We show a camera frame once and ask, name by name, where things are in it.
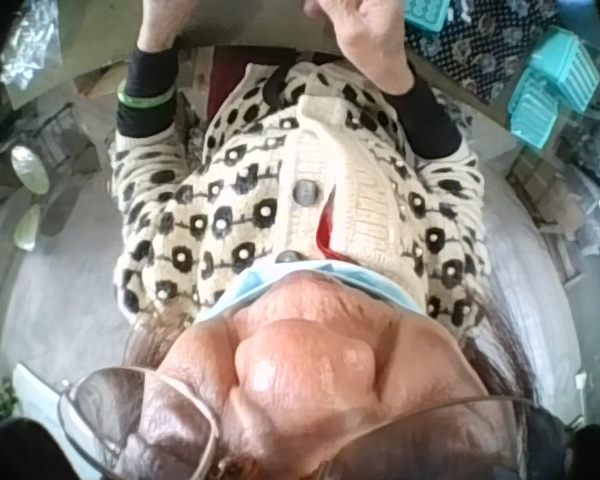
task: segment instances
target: round mirror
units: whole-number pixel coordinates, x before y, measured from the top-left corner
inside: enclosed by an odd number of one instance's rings
[[[49,175],[42,160],[31,148],[16,145],[11,150],[11,165],[22,184],[36,195],[49,191]]]

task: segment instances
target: blue face mask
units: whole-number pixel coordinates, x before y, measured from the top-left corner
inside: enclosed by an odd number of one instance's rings
[[[220,315],[234,305],[255,300],[271,285],[290,273],[300,271],[318,272],[335,277],[342,283],[358,288],[377,297],[389,300],[407,310],[424,315],[418,305],[407,292],[382,275],[371,270],[337,260],[310,260],[305,262],[278,263],[263,267],[251,267],[244,270],[227,288],[218,302],[198,317],[198,321],[206,321]]]

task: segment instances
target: teal plastic basket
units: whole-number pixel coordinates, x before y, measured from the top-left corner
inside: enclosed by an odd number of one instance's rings
[[[510,131],[527,145],[542,150],[558,120],[560,104],[546,90],[546,81],[538,79],[533,71],[518,87],[517,97],[512,97],[509,103],[512,111]]]
[[[422,30],[439,32],[447,18],[451,0],[407,0],[404,19]]]
[[[578,113],[587,110],[600,84],[600,73],[577,35],[552,27],[529,64],[569,107]]]

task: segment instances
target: eyeglass frame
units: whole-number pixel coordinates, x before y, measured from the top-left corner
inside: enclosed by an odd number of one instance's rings
[[[178,393],[180,393],[186,399],[191,401],[196,406],[198,411],[202,413],[202,415],[205,417],[205,419],[209,422],[209,427],[210,427],[209,440],[207,442],[207,446],[205,447],[205,450],[204,450],[202,456],[200,457],[198,466],[196,467],[195,472],[192,474],[192,476],[190,477],[189,480],[205,480],[206,477],[208,476],[209,472],[211,471],[212,462],[216,458],[216,453],[217,453],[218,445],[220,442],[220,428],[219,428],[218,419],[216,418],[216,414],[204,402],[204,400],[199,398],[198,395],[196,393],[194,393],[193,389],[189,385],[187,385],[185,382],[182,382],[180,380],[172,378],[168,375],[158,373],[155,370],[152,370],[149,368],[133,367],[133,366],[101,368],[101,369],[95,370],[94,372],[90,373],[89,375],[81,378],[78,382],[72,383],[67,388],[65,388],[65,390],[63,390],[63,392],[60,394],[60,398],[58,399],[56,413],[57,413],[58,419],[60,421],[60,426],[61,426],[63,432],[65,433],[65,436],[69,440],[69,443],[78,451],[78,453],[80,453],[80,455],[93,468],[98,470],[99,473],[101,473],[103,475],[107,475],[107,476],[109,476],[111,474],[116,475],[115,473],[111,472],[111,470],[107,469],[107,467],[98,463],[98,461],[96,459],[94,459],[92,457],[92,455],[85,452],[84,449],[82,447],[80,447],[80,445],[78,444],[77,441],[75,441],[73,438],[71,438],[70,434],[67,432],[67,430],[65,428],[66,422],[63,420],[63,416],[61,413],[62,400],[63,400],[63,398],[66,398],[67,401],[69,402],[69,404],[71,406],[73,406],[72,411],[80,417],[80,421],[83,423],[83,425],[86,426],[86,428],[89,430],[89,432],[91,432],[91,434],[95,434],[93,429],[89,426],[89,422],[87,422],[82,417],[81,413],[79,412],[79,409],[77,409],[75,407],[75,403],[71,399],[70,395],[71,395],[71,393],[77,391],[77,389],[80,387],[80,385],[83,384],[90,377],[97,375],[98,373],[101,373],[101,372],[114,371],[114,370],[132,371],[132,372],[140,373],[143,375],[148,375],[149,377],[157,378],[158,380],[160,380],[160,381],[166,383],[167,385],[169,385],[170,387],[174,388]],[[486,397],[480,396],[480,397],[468,397],[468,398],[458,399],[458,400],[455,400],[455,401],[452,401],[449,403],[445,403],[443,405],[435,405],[435,406],[427,407],[422,410],[410,412],[410,413],[404,414],[402,416],[388,419],[386,422],[383,422],[379,425],[374,425],[373,427],[370,427],[364,433],[361,433],[355,439],[352,439],[347,445],[353,443],[354,441],[356,441],[356,440],[364,437],[365,435],[368,435],[378,429],[381,429],[383,427],[391,425],[394,422],[407,419],[409,417],[413,417],[416,415],[422,415],[429,411],[454,407],[454,406],[458,406],[458,405],[462,405],[462,404],[474,403],[474,402],[488,402],[488,401],[500,401],[500,402],[509,401],[516,405],[526,405],[527,407],[531,407],[533,409],[540,410],[542,412],[545,412],[547,415],[550,415],[552,418],[556,419],[559,422],[559,424],[562,425],[562,427],[565,429],[565,432],[568,432],[568,430],[569,430],[569,427],[566,426],[564,424],[564,422],[562,422],[562,420],[557,418],[555,415],[553,415],[551,412],[549,412],[546,408],[544,408],[540,405],[537,405],[536,403],[534,403],[530,400],[527,400],[524,398],[509,397],[509,396],[486,396]],[[347,445],[345,445],[341,449],[339,449],[338,453],[336,453],[336,455],[332,459],[326,460],[318,466],[318,469],[315,472],[313,472],[313,474],[315,474],[315,478],[317,480],[323,480],[324,475],[326,474],[331,461],[333,459],[337,458],[337,456],[340,454],[340,452],[342,452],[347,447]]]

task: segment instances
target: hand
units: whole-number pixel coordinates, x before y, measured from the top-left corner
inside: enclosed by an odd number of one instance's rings
[[[161,52],[173,42],[191,19],[199,0],[142,0],[142,26],[138,48],[143,52]]]
[[[404,0],[306,0],[309,16],[333,23],[343,55],[380,90],[401,95],[413,87],[404,49]]]

